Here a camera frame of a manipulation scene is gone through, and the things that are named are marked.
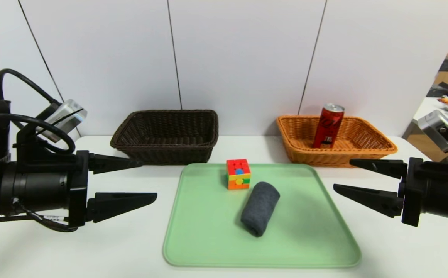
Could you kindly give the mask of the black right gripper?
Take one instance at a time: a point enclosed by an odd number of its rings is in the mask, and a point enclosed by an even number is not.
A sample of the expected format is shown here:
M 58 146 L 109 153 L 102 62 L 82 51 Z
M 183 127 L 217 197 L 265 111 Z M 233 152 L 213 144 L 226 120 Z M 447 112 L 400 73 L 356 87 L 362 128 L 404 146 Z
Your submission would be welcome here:
M 404 199 L 396 192 L 334 184 L 333 190 L 390 218 L 402 215 L 402 223 L 418 227 L 424 213 L 448 218 L 448 163 L 403 160 L 351 159 L 351 166 L 392 178 L 405 178 Z

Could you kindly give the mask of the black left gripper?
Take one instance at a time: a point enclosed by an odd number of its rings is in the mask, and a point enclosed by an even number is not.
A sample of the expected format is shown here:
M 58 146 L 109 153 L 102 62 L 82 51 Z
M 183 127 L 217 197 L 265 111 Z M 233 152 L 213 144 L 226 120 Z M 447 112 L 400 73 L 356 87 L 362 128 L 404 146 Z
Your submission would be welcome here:
M 88 172 L 101 174 L 142 167 L 125 157 L 79 150 L 56 155 L 58 162 L 18 163 L 14 181 L 14 213 L 25 213 L 44 227 L 81 227 L 151 205 L 156 192 L 97 192 L 87 202 Z

